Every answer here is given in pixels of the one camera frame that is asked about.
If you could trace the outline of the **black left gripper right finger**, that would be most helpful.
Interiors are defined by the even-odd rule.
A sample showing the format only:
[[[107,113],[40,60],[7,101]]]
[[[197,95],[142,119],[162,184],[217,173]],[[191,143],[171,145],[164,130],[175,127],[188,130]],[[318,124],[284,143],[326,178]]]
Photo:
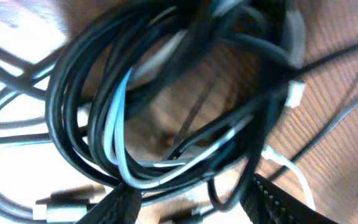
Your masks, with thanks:
[[[252,223],[335,224],[259,174],[255,174],[240,200]]]

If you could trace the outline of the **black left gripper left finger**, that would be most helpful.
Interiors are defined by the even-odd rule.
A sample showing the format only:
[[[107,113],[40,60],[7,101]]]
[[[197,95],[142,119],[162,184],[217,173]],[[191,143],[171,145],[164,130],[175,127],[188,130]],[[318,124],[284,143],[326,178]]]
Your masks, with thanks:
[[[76,224],[134,224],[141,203],[141,191],[121,183]]]

